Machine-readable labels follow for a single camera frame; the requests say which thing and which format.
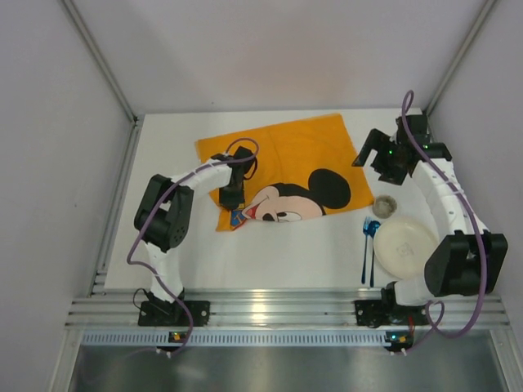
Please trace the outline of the small grey cup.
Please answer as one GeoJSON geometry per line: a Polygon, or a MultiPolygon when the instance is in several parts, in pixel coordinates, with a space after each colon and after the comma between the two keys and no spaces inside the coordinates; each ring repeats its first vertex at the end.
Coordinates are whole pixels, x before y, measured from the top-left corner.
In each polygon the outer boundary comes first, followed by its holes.
{"type": "Polygon", "coordinates": [[[397,201],[390,195],[377,196],[373,202],[373,214],[379,219],[388,219],[397,211],[397,201]]]}

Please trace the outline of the orange Mickey Mouse placemat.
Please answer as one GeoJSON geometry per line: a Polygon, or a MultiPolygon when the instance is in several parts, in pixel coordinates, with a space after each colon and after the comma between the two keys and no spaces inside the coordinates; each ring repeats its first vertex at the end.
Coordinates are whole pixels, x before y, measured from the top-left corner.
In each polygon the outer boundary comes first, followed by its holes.
{"type": "Polygon", "coordinates": [[[200,139],[200,161],[227,149],[258,149],[257,165],[244,182],[243,220],[220,209],[217,231],[233,231],[247,221],[294,222],[367,207],[373,194],[341,114],[200,139]]]}

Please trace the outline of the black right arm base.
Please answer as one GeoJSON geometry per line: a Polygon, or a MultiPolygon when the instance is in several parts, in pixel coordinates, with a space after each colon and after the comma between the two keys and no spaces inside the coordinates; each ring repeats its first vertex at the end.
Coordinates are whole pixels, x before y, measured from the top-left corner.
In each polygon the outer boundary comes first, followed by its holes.
{"type": "Polygon", "coordinates": [[[426,326],[426,311],[422,306],[388,305],[382,300],[357,300],[354,302],[356,324],[361,327],[426,326]]]}

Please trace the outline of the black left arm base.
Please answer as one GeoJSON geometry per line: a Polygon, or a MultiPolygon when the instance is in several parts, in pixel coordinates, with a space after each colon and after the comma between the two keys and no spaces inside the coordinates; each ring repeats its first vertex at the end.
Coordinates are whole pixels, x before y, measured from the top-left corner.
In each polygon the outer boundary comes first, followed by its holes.
{"type": "Polygon", "coordinates": [[[187,310],[176,302],[143,301],[137,323],[141,327],[189,327],[188,314],[190,314],[195,327],[208,324],[209,301],[185,301],[184,305],[187,310]]]}

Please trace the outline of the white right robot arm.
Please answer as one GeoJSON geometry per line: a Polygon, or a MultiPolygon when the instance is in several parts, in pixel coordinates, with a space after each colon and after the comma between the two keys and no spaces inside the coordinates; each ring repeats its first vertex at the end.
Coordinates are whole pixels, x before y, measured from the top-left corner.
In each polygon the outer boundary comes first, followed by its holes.
{"type": "Polygon", "coordinates": [[[402,185],[412,178],[426,199],[440,243],[422,258],[421,271],[398,278],[384,291],[402,306],[452,295],[484,298],[498,281],[507,239],[491,233],[472,210],[455,176],[449,149],[430,140],[427,118],[408,115],[396,122],[398,129],[392,136],[371,130],[353,164],[364,166],[374,152],[370,166],[380,181],[402,185]]]}

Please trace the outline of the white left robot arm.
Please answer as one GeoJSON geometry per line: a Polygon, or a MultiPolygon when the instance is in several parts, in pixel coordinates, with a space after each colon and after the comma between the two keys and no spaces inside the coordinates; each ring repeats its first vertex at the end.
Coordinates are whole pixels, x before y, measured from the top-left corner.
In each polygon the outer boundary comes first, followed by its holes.
{"type": "Polygon", "coordinates": [[[257,151],[240,146],[233,154],[215,154],[192,171],[178,176],[157,174],[150,178],[134,217],[138,235],[127,254],[128,265],[139,265],[152,274],[154,298],[176,303],[182,300],[178,247],[188,234],[197,199],[213,190],[218,206],[238,226],[245,206],[244,182],[257,165],[257,151]]]}

